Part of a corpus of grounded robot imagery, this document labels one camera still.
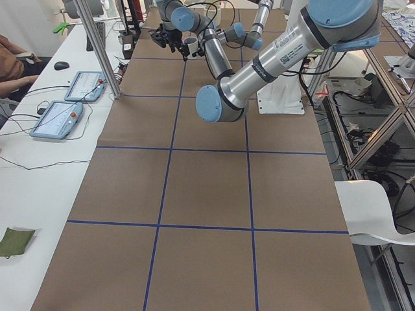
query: keyboard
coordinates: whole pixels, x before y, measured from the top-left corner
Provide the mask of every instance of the keyboard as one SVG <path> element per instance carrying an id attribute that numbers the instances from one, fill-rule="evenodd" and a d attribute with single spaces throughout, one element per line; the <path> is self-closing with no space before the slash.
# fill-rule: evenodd
<path id="1" fill-rule="evenodd" d="M 96 21 L 95 26 L 98 29 L 99 37 L 101 38 L 102 44 L 104 45 L 104 48 L 105 48 L 105 22 Z M 89 40 L 88 35 L 86 36 L 86 50 L 88 52 L 93 51 L 93 47 L 92 47 L 91 41 Z"/>

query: white chair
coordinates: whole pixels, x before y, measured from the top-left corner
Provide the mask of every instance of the white chair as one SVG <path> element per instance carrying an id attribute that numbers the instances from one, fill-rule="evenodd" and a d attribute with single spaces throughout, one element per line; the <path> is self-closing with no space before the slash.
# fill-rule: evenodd
<path id="1" fill-rule="evenodd" d="M 360 245 L 415 245 L 415 233 L 396 231 L 384 188 L 370 180 L 336 181 L 351 242 Z"/>

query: computer mouse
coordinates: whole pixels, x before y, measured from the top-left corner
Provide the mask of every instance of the computer mouse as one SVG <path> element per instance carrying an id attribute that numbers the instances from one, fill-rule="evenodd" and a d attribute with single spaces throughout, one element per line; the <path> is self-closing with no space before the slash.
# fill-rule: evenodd
<path id="1" fill-rule="evenodd" d="M 53 67 L 54 67 L 54 70 L 62 70 L 62 69 L 69 68 L 69 64 L 67 62 L 56 62 Z"/>

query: green cloth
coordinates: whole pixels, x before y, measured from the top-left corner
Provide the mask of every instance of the green cloth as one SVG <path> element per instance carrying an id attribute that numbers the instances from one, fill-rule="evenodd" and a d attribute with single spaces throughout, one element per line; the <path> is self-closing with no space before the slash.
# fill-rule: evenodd
<path id="1" fill-rule="evenodd" d="M 10 256 L 23 254 L 33 234 L 34 230 L 18 231 L 7 228 L 0 242 L 0 257 L 10 258 Z"/>

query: chair leg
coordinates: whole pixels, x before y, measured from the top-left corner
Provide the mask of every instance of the chair leg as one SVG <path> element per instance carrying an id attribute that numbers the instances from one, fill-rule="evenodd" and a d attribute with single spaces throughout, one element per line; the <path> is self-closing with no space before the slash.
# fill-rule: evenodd
<path id="1" fill-rule="evenodd" d="M 387 247 L 385 247 L 379 254 L 378 256 L 376 256 L 371 262 L 370 265 L 374 265 L 391 247 L 392 247 L 393 243 L 390 243 L 387 245 Z"/>

